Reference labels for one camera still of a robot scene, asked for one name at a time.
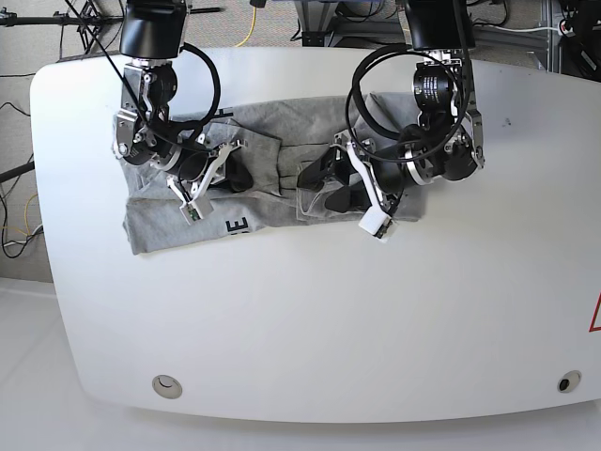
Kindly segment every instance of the white table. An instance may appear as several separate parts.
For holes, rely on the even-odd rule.
[[[389,425],[301,425],[99,402],[77,380],[50,284],[0,279],[0,446],[10,451],[597,451],[599,402]]]
[[[366,52],[209,54],[230,106],[346,94]],[[409,90],[414,62],[382,65],[364,92]],[[208,72],[190,55],[175,67],[174,113],[206,109]],[[85,390],[155,410],[316,423],[600,398],[601,332],[589,328],[601,289],[601,86],[487,63],[475,77],[487,168],[434,186],[426,217],[388,245],[343,224],[134,257],[110,152],[119,81],[102,59],[44,68],[31,95],[40,203]],[[391,282],[367,283],[379,277]],[[582,383],[560,394],[570,370]],[[184,395],[157,396],[160,374]]]

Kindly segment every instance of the yellow cable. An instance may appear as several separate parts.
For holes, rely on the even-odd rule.
[[[28,234],[28,233],[25,233],[25,232],[23,232],[22,230],[20,230],[20,229],[19,229],[19,228],[17,228],[17,227],[2,227],[2,230],[14,230],[15,232],[19,232],[19,233],[22,233],[22,234],[24,234],[24,235],[25,235],[25,237],[28,237],[28,236],[29,236],[29,234]]]
[[[251,23],[251,31],[248,32],[248,35],[246,36],[246,38],[244,38],[244,40],[242,42],[236,44],[234,47],[243,46],[246,43],[246,41],[251,38],[251,36],[253,35],[255,22],[256,22],[256,7],[253,7],[253,23]]]
[[[29,200],[25,204],[24,216],[25,216],[25,229],[27,230],[27,236],[31,235],[31,230],[29,230],[29,221],[27,221],[27,211],[29,210],[29,204],[31,204],[31,201],[34,200],[36,197],[38,197],[37,194],[32,195],[31,197],[29,197]]]

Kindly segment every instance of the white floor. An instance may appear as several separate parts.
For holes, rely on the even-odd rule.
[[[601,403],[468,420],[299,425],[126,409],[82,391],[51,284],[0,278],[0,449],[598,450]]]

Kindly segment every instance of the gray floor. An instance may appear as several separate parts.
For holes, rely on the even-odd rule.
[[[540,19],[540,0],[509,0],[512,9],[512,20],[507,26],[531,27]],[[76,6],[84,0],[76,1]],[[386,7],[378,14],[383,18],[394,12],[394,1],[387,0]],[[117,0],[98,0],[97,4],[107,13],[117,14],[120,9]],[[48,16],[55,11],[66,11],[63,0],[4,0],[3,6],[21,16]],[[205,0],[197,1],[197,7],[219,6],[226,11],[219,14],[207,14],[191,18],[187,40],[201,47],[228,47],[240,42],[250,26],[252,10],[246,0]],[[476,17],[495,20],[502,17],[501,6],[482,5],[472,9]],[[106,44],[117,33],[118,25],[107,30],[102,41]],[[289,38],[297,29],[297,15],[291,2],[269,2],[268,7],[257,13],[256,28],[248,41],[249,46],[298,46],[299,42],[290,42]],[[57,26],[20,26],[0,28],[0,75],[35,72],[41,67],[54,63],[58,59],[60,28]],[[111,45],[111,50],[118,48],[118,39]],[[73,28],[65,30],[63,56],[77,55],[81,52],[79,37]],[[527,54],[500,49],[477,49],[473,56],[478,59],[496,61],[506,64],[533,67],[532,59]],[[12,101],[17,106],[29,111],[29,78],[0,78],[0,103]],[[56,131],[68,133],[69,129]],[[10,108],[0,111],[0,172],[23,164],[32,154],[30,121]],[[11,183],[6,183],[7,190]],[[24,228],[23,210],[27,199],[37,192],[35,174],[30,173],[21,179],[13,194],[8,199],[9,225]],[[37,226],[41,221],[37,199],[29,209],[29,223]],[[14,231],[9,232],[11,239],[19,239]],[[48,263],[46,243],[41,237],[16,260],[9,260],[0,253],[0,277],[11,277],[42,282],[52,282],[52,274]]]

